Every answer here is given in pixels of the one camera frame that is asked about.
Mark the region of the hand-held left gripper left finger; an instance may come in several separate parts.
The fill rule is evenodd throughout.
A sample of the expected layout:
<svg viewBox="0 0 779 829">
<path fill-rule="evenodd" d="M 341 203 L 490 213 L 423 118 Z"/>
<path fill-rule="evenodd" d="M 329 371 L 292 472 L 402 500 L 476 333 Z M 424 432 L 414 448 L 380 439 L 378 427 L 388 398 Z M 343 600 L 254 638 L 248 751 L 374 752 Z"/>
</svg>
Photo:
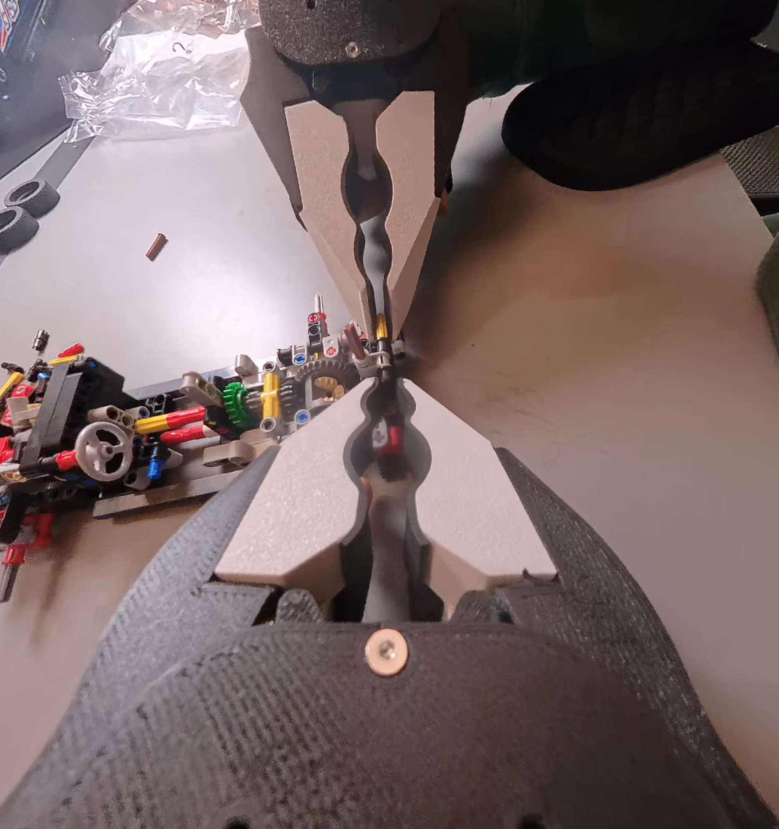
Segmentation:
<svg viewBox="0 0 779 829">
<path fill-rule="evenodd" d="M 215 567 L 228 583 L 304 589 L 360 620 L 373 555 L 362 482 L 373 463 L 369 402 L 377 379 L 356 388 L 276 449 L 268 471 Z"/>
</svg>

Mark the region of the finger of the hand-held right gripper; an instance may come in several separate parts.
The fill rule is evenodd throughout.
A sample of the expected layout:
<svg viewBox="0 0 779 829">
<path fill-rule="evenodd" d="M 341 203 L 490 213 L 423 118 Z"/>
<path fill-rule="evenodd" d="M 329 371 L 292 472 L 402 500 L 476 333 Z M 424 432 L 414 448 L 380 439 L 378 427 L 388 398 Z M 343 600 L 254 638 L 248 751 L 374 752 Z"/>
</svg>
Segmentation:
<svg viewBox="0 0 779 829">
<path fill-rule="evenodd" d="M 384 315 L 398 337 L 414 301 L 440 203 L 434 183 L 435 92 L 402 92 L 378 117 L 375 137 L 391 190 L 384 220 L 390 249 Z"/>
<path fill-rule="evenodd" d="M 311 98 L 304 79 L 262 29 L 247 29 L 249 78 L 240 102 L 328 274 L 367 337 L 374 293 L 361 259 L 363 233 L 345 198 L 352 148 L 345 120 Z"/>
</svg>

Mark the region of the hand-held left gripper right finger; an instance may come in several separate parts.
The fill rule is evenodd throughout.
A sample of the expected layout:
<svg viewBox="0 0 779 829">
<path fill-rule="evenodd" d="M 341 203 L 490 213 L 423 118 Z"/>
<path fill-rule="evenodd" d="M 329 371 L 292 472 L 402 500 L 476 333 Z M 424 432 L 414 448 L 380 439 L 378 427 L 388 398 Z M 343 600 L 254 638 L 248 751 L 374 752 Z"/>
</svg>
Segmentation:
<svg viewBox="0 0 779 829">
<path fill-rule="evenodd" d="M 411 380 L 397 381 L 413 621 L 440 621 L 469 592 L 552 583 L 558 569 L 492 443 Z"/>
</svg>

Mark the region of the lego car chassis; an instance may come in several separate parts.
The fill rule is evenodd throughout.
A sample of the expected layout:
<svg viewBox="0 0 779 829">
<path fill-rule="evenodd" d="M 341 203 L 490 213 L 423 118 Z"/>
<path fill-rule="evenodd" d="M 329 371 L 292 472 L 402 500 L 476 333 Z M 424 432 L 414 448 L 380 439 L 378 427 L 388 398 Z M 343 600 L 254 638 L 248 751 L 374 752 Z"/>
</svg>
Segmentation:
<svg viewBox="0 0 779 829">
<path fill-rule="evenodd" d="M 27 555 L 52 545 L 58 514 L 92 508 L 105 520 L 222 492 L 406 355 L 402 331 L 375 341 L 348 323 L 332 334 L 321 295 L 306 331 L 259 364 L 241 354 L 227 368 L 131 391 L 87 353 L 57 367 L 38 406 L 0 420 L 0 604 Z"/>
</svg>

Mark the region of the pile of small lego pins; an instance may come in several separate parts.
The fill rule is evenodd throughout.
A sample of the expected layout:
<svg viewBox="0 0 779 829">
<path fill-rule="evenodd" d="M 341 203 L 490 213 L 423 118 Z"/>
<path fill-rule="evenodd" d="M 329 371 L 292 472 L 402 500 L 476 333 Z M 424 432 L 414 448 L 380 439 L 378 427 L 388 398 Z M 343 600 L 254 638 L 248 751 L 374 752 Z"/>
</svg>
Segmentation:
<svg viewBox="0 0 779 829">
<path fill-rule="evenodd" d="M 69 367 L 86 355 L 84 346 L 75 342 L 52 351 L 51 335 L 38 330 L 32 340 L 32 358 L 23 364 L 3 361 L 0 366 L 0 420 L 9 421 L 11 411 L 34 409 L 44 398 L 57 367 Z"/>
</svg>

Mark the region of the black lego tire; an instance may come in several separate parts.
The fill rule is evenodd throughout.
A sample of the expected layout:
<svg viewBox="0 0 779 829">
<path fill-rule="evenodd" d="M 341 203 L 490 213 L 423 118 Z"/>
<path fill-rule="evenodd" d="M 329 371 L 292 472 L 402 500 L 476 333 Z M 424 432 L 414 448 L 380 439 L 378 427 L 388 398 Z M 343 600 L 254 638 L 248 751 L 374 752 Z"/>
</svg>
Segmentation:
<svg viewBox="0 0 779 829">
<path fill-rule="evenodd" d="M 0 211 L 0 253 L 9 254 L 32 240 L 40 228 L 38 220 L 20 206 Z"/>
<path fill-rule="evenodd" d="M 51 212 L 60 201 L 60 193 L 41 177 L 23 181 L 13 188 L 3 200 L 8 208 L 20 208 L 35 219 Z"/>
</svg>

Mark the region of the black lego set box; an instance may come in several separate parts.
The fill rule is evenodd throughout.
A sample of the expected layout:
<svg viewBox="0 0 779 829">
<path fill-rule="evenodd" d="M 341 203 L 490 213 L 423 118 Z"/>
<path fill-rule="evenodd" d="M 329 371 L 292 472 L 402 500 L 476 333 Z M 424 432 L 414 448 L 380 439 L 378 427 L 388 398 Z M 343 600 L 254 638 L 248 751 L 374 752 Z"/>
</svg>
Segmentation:
<svg viewBox="0 0 779 829">
<path fill-rule="evenodd" d="M 24 108 L 31 85 L 34 39 L 47 4 L 0 1 L 0 138 Z"/>
</svg>

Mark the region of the clear plastic bag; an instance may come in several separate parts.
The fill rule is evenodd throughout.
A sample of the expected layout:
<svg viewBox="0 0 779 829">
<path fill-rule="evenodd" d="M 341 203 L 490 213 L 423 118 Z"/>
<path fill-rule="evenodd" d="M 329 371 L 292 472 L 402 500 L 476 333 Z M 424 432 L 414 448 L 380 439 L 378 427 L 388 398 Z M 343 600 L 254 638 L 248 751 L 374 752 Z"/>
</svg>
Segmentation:
<svg viewBox="0 0 779 829">
<path fill-rule="evenodd" d="M 256 1 L 135 2 L 100 38 L 95 71 L 60 78 L 63 141 L 170 139 L 240 120 Z"/>
</svg>

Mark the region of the black mesh chair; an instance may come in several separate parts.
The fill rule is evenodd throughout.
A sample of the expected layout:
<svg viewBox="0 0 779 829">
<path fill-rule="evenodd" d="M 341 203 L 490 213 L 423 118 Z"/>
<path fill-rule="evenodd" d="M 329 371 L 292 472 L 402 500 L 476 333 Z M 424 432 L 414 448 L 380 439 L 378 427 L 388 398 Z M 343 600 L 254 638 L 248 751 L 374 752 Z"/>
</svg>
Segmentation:
<svg viewBox="0 0 779 829">
<path fill-rule="evenodd" d="M 779 126 L 719 153 L 759 214 L 779 213 Z"/>
</svg>

